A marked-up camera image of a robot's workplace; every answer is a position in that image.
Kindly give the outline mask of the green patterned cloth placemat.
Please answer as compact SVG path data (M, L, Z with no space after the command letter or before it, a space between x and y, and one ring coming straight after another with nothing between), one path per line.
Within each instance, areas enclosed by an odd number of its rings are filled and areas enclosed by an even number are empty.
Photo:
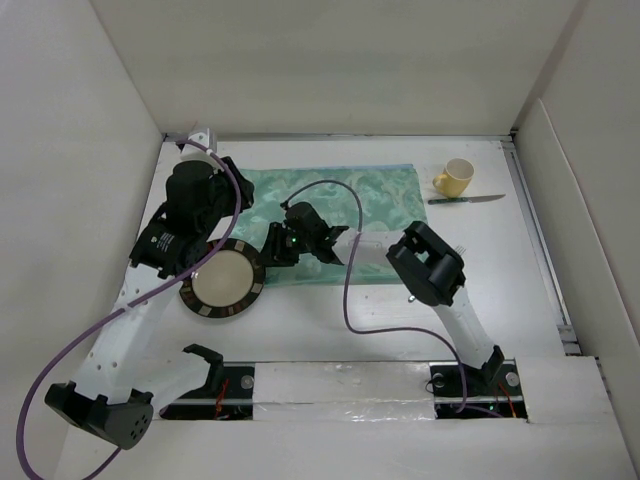
M318 180L337 180L350 186L361 200L366 232L403 230L412 221L426 223L419 176L413 165L382 165L336 168L243 169L242 175L254 184L254 206L240 214L232 237L260 250L271 222L283 219L280 204L303 186ZM302 192L295 201L307 201L330 226L356 227L358 207L351 193L335 184L322 184ZM345 267L321 263L310 254L289 268L268 268L266 286L340 285ZM398 284L389 265L356 264L352 284Z

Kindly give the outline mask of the dark rimmed dinner plate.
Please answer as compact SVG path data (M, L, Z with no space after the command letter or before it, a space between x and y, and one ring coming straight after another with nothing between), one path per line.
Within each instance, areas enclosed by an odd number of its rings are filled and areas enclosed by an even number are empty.
M259 252L250 243L229 238L200 269L183 281L179 296L193 313L211 319L238 315L258 299L266 279Z

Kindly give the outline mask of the knife with green handle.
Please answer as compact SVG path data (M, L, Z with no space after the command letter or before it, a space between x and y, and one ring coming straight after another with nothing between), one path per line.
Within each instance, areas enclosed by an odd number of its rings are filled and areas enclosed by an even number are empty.
M428 205L447 205L460 203L485 203L496 201L504 198L506 194L482 195L471 197L455 197L455 198L433 198L427 201Z

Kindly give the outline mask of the yellow mug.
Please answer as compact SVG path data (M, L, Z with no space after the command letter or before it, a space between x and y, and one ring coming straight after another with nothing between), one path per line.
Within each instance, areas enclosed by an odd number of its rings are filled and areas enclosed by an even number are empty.
M470 184L475 174L474 165L463 158L449 160L440 175L433 181L435 190L447 198L460 197Z

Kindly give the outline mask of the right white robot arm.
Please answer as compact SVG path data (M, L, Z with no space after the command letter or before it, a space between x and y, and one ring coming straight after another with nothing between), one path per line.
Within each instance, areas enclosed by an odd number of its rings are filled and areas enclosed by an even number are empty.
M299 202L285 208L282 222L269 225L259 261L266 267L292 267L303 254L349 269L360 264L391 267L410 294L441 320L464 367L465 387L483 394L497 384L504 355L471 304L462 256L426 223L363 232L331 226L310 203Z

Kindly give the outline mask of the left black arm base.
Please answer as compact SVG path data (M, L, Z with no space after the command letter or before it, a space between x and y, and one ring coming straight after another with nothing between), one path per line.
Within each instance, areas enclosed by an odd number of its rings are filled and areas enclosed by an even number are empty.
M204 386L160 410L163 420L244 421L253 419L255 364L226 363L215 390Z

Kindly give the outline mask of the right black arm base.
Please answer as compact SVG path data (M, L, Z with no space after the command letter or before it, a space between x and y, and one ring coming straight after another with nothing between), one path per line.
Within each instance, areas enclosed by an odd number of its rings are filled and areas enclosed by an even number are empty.
M460 409L463 390L459 365L455 361L430 362L429 373L425 390L433 395L437 420L528 418L514 359L505 360L488 383L466 369L467 396L463 409Z

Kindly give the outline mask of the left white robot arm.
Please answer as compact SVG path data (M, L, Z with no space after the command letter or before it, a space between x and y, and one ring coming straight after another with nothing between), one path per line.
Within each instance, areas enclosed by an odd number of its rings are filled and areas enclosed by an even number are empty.
M218 223L236 220L253 204L253 184L230 157L183 160L165 184L165 200L130 253L119 302L76 374L52 384L45 403L69 424L122 450L146 433L153 414L191 391L212 396L222 387L223 357L197 344L156 375L139 363L170 300L214 250Z

